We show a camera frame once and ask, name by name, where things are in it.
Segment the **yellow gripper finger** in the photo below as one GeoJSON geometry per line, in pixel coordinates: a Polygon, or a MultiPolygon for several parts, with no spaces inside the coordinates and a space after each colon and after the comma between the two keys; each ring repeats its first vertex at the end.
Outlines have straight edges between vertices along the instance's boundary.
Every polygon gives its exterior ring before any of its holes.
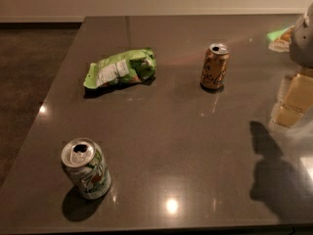
{"type": "Polygon", "coordinates": [[[292,127],[312,107],[313,70],[299,70],[282,80],[272,121],[283,127],[292,127]]]}

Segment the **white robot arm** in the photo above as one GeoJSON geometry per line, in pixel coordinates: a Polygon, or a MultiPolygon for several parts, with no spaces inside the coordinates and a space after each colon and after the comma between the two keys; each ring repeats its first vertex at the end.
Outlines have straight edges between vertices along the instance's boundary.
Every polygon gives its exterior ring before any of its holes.
{"type": "Polygon", "coordinates": [[[294,25],[268,34],[269,49],[288,52],[299,70],[282,80],[272,121],[283,127],[292,127],[313,106],[313,4],[294,25]]]}

